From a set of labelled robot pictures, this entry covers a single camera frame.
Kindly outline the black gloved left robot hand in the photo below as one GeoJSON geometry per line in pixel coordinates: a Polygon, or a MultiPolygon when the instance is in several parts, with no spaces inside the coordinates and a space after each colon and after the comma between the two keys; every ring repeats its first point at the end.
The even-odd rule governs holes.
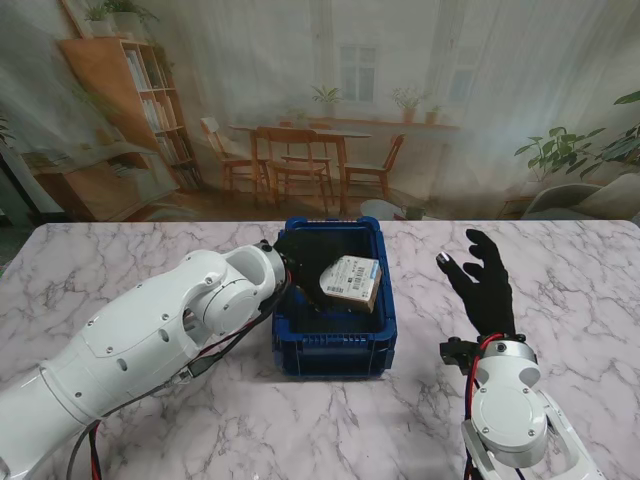
{"type": "Polygon", "coordinates": [[[330,236],[307,230],[286,230],[275,242],[294,283],[318,310],[331,301],[320,286],[321,275],[345,255],[344,245],[330,236]]]}

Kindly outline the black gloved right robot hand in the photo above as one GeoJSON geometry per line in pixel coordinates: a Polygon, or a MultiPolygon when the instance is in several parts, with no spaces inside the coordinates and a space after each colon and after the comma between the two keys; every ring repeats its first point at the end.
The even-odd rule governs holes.
{"type": "Polygon", "coordinates": [[[497,245],[482,231],[467,229],[469,253],[481,261],[460,267],[446,252],[436,257],[439,269],[461,298],[467,317],[479,335],[515,336],[513,292],[497,245]]]}

